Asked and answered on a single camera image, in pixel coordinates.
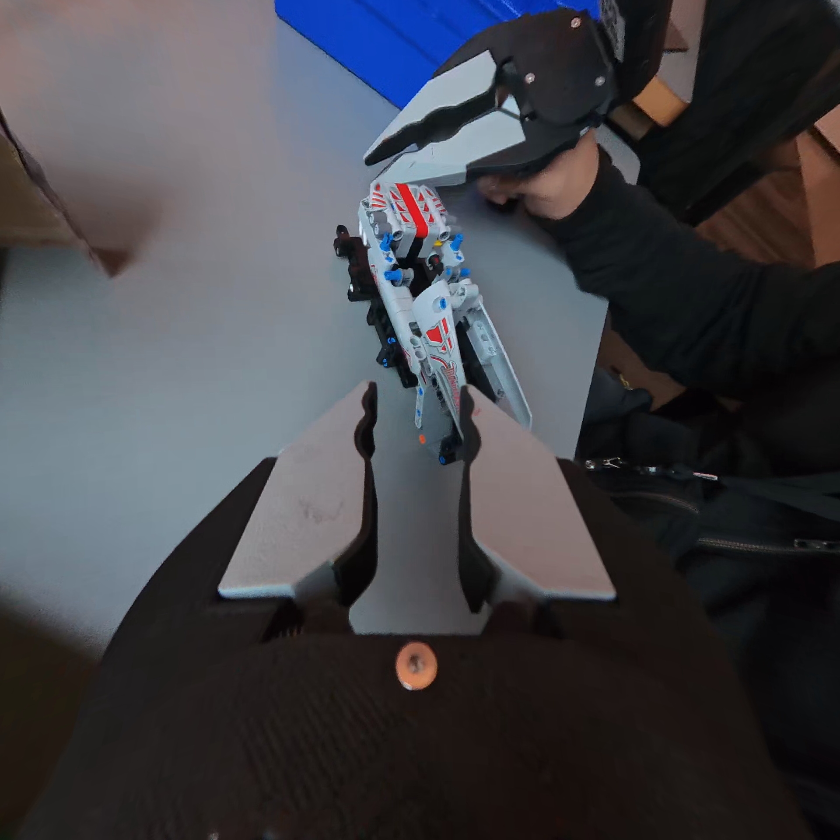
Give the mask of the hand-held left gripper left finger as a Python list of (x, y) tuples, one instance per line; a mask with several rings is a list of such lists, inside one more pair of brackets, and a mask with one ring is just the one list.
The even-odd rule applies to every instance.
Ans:
[(276, 458), (218, 587), (226, 600), (350, 607), (377, 566), (377, 387), (363, 381)]

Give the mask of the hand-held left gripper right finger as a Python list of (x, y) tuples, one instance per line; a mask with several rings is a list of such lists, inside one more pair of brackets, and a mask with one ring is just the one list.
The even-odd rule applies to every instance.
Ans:
[(555, 455), (472, 385), (460, 391), (458, 579), (472, 613), (616, 601)]

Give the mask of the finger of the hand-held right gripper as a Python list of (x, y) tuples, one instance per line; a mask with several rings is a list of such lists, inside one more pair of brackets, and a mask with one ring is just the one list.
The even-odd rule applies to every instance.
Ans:
[(447, 140), (398, 154), (372, 179), (370, 186), (419, 184), (458, 186), (467, 182), (467, 167), (525, 140), (518, 110), (494, 109), (468, 122)]
[(425, 83), (366, 151), (368, 166), (455, 136), (496, 106), (497, 62), (487, 49)]

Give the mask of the blue plastic bin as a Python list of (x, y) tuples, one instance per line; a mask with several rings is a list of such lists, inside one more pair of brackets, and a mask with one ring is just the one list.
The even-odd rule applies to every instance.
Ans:
[(401, 108), (447, 58), (489, 26), (595, 1), (275, 1), (278, 17)]

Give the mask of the grey red lego vehicle model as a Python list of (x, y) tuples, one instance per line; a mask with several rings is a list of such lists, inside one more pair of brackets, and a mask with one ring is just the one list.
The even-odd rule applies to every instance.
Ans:
[(368, 301), (377, 363), (416, 394), (419, 443), (446, 466), (460, 457), (460, 397), (471, 385), (526, 430), (532, 413), (508, 353), (471, 277), (463, 232), (431, 186), (371, 183), (359, 233), (336, 228), (348, 263), (348, 299)]

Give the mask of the black lego set box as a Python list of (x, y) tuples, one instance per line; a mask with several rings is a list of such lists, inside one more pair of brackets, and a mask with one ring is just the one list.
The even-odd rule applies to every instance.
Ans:
[(131, 264), (127, 248), (91, 245), (46, 179), (35, 158), (1, 115), (1, 249), (75, 250), (108, 277)]

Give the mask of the person's right hand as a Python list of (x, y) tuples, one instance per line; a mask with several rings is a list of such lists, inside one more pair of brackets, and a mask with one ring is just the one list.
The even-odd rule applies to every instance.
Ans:
[(560, 220), (570, 216), (593, 188), (600, 165), (595, 133), (584, 134), (541, 172), (529, 176), (485, 175), (477, 181), (481, 195), (502, 206), (520, 201), (533, 216)]

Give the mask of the person's black jacket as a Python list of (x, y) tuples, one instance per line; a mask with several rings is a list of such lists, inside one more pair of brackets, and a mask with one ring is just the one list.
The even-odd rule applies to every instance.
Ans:
[[(690, 227), (822, 93), (838, 99), (830, 2), (708, 2), (692, 102), (641, 140), (640, 186)], [(653, 410), (598, 372), (578, 459), (702, 604), (805, 838), (838, 838), (838, 361), (742, 399), (683, 387)]]

